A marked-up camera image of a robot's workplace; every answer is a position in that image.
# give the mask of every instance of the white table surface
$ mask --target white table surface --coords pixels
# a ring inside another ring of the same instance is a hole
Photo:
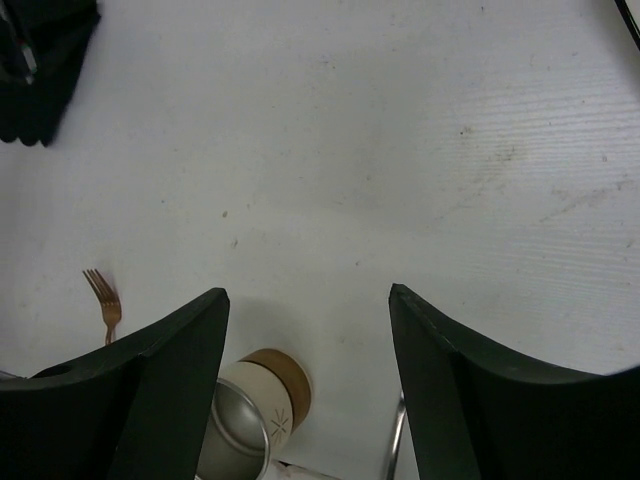
[[[82,269],[120,337],[226,287],[224,361],[314,380],[282,458],[379,478],[392,282],[550,362],[640,361],[639,129],[613,0],[108,0],[57,143],[0,146],[0,369],[101,345]]]

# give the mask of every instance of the dirt spot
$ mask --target dirt spot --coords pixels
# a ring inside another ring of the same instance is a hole
[[[478,173],[476,178],[472,181],[475,188],[470,191],[465,197],[456,202],[456,204],[445,211],[442,215],[437,217],[438,221],[444,220],[448,215],[465,208],[473,208],[474,204],[480,197],[487,193],[489,190],[495,190],[498,193],[503,194],[504,190],[509,186],[508,182],[500,181],[501,176],[507,170],[509,164],[517,157],[516,147],[507,147],[504,150],[498,150],[494,155],[491,155],[488,159],[488,164]]]
[[[570,200],[567,205],[550,213],[549,215],[544,216],[539,220],[539,222],[540,223],[548,222],[549,220],[555,217],[559,217],[560,215],[564,215],[565,213],[569,213],[572,210],[575,210],[576,208],[582,207],[585,205],[591,208],[597,207],[602,202],[604,202],[607,198],[613,197],[616,191],[622,192],[624,190],[630,190],[631,188],[634,187],[634,185],[635,185],[635,182],[633,180],[627,179],[627,180],[617,181],[614,183],[613,186],[610,186],[610,187],[604,187],[604,188],[592,190],[589,193],[585,193],[584,195],[580,195],[578,197],[573,198],[573,200]],[[562,196],[560,197],[561,200],[563,201],[569,200],[569,195],[566,192],[562,190],[556,190],[556,191],[562,192]]]
[[[558,197],[560,200],[562,200],[563,202],[569,198],[569,191],[568,190],[560,190],[556,187],[553,187],[551,189],[551,195]]]

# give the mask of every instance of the brown lid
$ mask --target brown lid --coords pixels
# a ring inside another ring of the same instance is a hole
[[[295,431],[311,408],[311,385],[302,367],[286,353],[272,348],[257,350],[240,361],[263,366],[284,384],[293,406],[293,431]]]

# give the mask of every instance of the fork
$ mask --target fork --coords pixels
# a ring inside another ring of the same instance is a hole
[[[109,286],[100,272],[97,270],[83,270],[84,277],[91,285],[102,309],[102,320],[107,325],[107,335],[104,344],[109,345],[113,341],[113,332],[116,325],[122,319],[122,306],[118,294]]]

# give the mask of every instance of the metal rod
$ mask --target metal rod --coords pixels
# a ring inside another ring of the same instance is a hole
[[[396,410],[396,420],[393,424],[393,434],[389,453],[387,454],[387,465],[385,468],[384,480],[394,480],[396,478],[396,467],[398,465],[398,453],[400,452],[400,440],[402,439],[402,428],[404,427],[404,417],[407,409],[404,404],[404,392],[400,392],[400,401]]]

